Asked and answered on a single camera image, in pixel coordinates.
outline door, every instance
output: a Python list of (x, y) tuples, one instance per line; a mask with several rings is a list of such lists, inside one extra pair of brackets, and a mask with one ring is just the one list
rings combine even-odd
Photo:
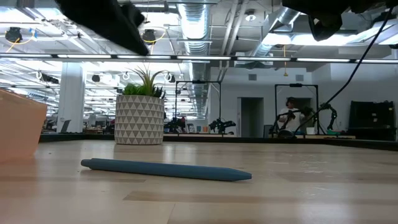
[(264, 99), (240, 98), (238, 122), (239, 137), (262, 138), (264, 128)]
[(242, 137), (241, 136), (241, 119), (242, 119), (242, 98), (238, 97), (238, 114), (236, 118), (236, 137)]

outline man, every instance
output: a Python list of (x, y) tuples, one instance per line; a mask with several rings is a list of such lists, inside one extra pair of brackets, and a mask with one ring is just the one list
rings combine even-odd
[[(286, 108), (281, 109), (279, 114), (284, 114), (288, 113), (289, 111), (296, 111), (298, 110), (297, 108), (294, 108), (294, 97), (289, 97), (287, 98), (286, 101)], [(286, 122), (288, 115), (283, 115), (279, 118), (279, 127), (282, 127), (283, 124)], [(294, 113), (294, 116), (291, 116), (289, 118), (289, 121), (286, 124), (286, 130), (289, 130), (291, 132), (294, 132), (299, 126), (300, 126), (300, 120), (304, 119), (305, 116), (301, 112)]]

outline orange container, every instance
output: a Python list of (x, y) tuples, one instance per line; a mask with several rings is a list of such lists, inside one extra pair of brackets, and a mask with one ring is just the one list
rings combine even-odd
[(0, 90), (0, 162), (35, 153), (47, 105)]

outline white geometric pot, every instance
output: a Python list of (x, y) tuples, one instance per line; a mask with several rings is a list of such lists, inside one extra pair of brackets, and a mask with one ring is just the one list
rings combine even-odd
[(117, 144), (162, 144), (163, 131), (163, 99), (137, 95), (116, 98), (114, 140)]

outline silver ductwork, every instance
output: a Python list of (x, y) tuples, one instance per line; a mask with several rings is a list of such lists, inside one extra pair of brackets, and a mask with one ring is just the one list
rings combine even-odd
[[(264, 21), (264, 25), (267, 25), (267, 30), (263, 38), (266, 38), (266, 35), (273, 29), (277, 29), (282, 26), (293, 26), (294, 21), (300, 15), (300, 12), (284, 6), (281, 6), (280, 9), (275, 13), (276, 17), (268, 15), (266, 20)], [(266, 45), (263, 44), (261, 41), (260, 44), (257, 45), (257, 47), (251, 52), (250, 56), (265, 57), (272, 47), (273, 45)]]
[[(181, 15), (181, 29), (184, 39), (207, 39), (210, 8), (207, 4), (179, 4), (178, 11)], [(209, 43), (185, 42), (185, 50), (189, 55), (208, 55)], [(209, 80), (210, 73), (205, 63), (191, 63), (190, 77), (192, 80)], [(204, 115), (208, 85), (192, 85), (195, 95), (197, 116)]]
[(141, 12), (161, 12), (178, 14), (175, 4), (134, 4)]

